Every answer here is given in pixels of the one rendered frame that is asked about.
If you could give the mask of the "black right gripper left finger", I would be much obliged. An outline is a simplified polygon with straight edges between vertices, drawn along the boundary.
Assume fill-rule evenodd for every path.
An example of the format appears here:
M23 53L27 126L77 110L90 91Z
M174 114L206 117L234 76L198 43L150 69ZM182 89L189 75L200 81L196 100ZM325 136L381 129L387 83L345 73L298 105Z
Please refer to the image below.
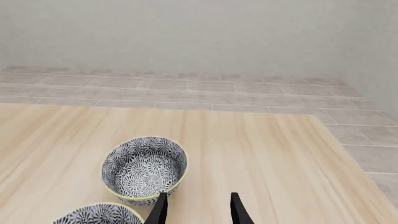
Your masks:
M162 192L151 210L146 224L165 224L167 218L168 201L167 193Z

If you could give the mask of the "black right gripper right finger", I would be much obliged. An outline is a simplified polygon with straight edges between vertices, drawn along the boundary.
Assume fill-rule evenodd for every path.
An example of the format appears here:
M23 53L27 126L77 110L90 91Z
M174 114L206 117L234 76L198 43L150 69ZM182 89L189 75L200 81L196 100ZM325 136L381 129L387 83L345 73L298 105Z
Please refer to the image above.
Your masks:
M230 210L233 224L254 224L236 192L231 193Z

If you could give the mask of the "black white patterned bowl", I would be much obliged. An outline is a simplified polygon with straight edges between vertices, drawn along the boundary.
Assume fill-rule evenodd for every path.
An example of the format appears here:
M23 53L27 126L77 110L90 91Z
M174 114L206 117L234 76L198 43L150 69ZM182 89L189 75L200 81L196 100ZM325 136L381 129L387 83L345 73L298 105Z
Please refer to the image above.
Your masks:
M122 142L105 157L101 179L123 203L145 206L155 204L161 193L173 194L187 169L188 157L179 143L143 136Z
M58 218L53 224L144 224L133 209L118 203L95 203L77 208Z

